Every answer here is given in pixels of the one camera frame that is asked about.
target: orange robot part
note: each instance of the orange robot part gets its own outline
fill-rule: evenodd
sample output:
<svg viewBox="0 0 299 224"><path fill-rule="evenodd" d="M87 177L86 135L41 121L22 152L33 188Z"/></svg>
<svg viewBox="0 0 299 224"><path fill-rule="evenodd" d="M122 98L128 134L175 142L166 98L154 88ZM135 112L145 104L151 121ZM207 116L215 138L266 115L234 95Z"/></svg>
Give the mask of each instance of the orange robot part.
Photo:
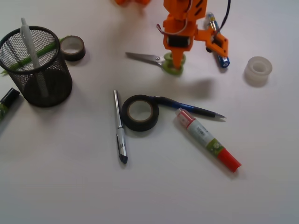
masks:
<svg viewBox="0 0 299 224"><path fill-rule="evenodd" d="M118 4L118 5L121 5L123 3L125 3L127 0L115 0L115 2ZM143 4L143 5L146 5L150 2L150 0L135 0L136 2L140 3L140 4Z"/></svg>
<svg viewBox="0 0 299 224"><path fill-rule="evenodd" d="M164 0L164 7L169 12L163 22L164 46L170 50L173 65L181 68L185 51L190 51L193 40L204 41L206 46L222 57L228 57L228 39L217 34L212 28L198 30L196 20L206 16L207 0Z"/></svg>

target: green pen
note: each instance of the green pen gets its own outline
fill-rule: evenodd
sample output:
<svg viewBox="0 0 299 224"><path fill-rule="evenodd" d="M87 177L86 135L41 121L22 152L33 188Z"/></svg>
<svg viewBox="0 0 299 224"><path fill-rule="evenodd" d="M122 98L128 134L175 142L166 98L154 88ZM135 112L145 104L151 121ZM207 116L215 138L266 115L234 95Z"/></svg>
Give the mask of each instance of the green pen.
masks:
<svg viewBox="0 0 299 224"><path fill-rule="evenodd" d="M8 112L10 106L19 97L20 92L11 88L8 93L0 101L0 121L3 120L5 114Z"/></svg>
<svg viewBox="0 0 299 224"><path fill-rule="evenodd" d="M43 56L43 55L49 53L50 51L52 51L54 48L55 48L55 43L54 43L54 42L53 42L53 43L50 43L50 44L46 45L43 49L39 50L39 51L37 52L37 56L38 56L38 57L41 57L41 56ZM20 67L22 67L22 66L24 66L24 65L26 65L26 64L28 64L28 63L30 63L30 62L31 62L31 57L28 56L28 57L24 58L23 60L21 60L19 63L15 63L15 64L13 64L13 65L10 66L9 68L10 68L11 70L17 70L17 69L19 69ZM1 72L1 74L7 74L7 71L4 70L3 72Z"/></svg>

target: black roll of electrical tape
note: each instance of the black roll of electrical tape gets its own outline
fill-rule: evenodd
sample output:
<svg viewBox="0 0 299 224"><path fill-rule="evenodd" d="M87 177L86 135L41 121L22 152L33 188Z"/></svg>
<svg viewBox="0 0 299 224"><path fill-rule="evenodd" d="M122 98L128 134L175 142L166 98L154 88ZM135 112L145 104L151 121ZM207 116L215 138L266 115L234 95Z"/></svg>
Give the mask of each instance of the black roll of electrical tape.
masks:
<svg viewBox="0 0 299 224"><path fill-rule="evenodd" d="M145 120L135 120L129 113L130 106L136 101L144 101L148 103L151 107L151 114ZM159 117L159 107L156 102L154 102L150 97L145 95L136 95L128 98L121 109L121 119L125 123L125 125L137 132L144 132L153 128Z"/></svg>
<svg viewBox="0 0 299 224"><path fill-rule="evenodd" d="M67 36L62 39L60 49L64 59L70 62L82 59L86 53L84 42L78 36Z"/></svg>

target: black mesh pen holder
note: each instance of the black mesh pen holder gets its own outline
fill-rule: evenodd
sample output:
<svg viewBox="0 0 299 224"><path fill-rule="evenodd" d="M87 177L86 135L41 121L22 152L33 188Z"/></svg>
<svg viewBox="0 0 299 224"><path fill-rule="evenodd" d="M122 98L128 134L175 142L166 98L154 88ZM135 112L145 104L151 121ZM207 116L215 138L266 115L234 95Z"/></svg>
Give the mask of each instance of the black mesh pen holder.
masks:
<svg viewBox="0 0 299 224"><path fill-rule="evenodd" d="M55 106L63 102L72 89L72 79L60 51L59 39L48 29L29 28L40 67L33 66L20 29L0 41L0 66L8 72L30 104Z"/></svg>

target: clear tape roll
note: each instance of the clear tape roll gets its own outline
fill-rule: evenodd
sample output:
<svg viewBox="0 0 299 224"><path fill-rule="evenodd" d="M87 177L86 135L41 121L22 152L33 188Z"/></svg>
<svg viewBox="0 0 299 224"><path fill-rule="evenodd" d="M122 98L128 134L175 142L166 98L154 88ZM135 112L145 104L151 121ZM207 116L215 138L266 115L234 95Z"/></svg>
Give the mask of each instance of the clear tape roll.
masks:
<svg viewBox="0 0 299 224"><path fill-rule="evenodd" d="M245 68L245 76L255 82L264 82L272 72L271 62L260 56L251 58Z"/></svg>

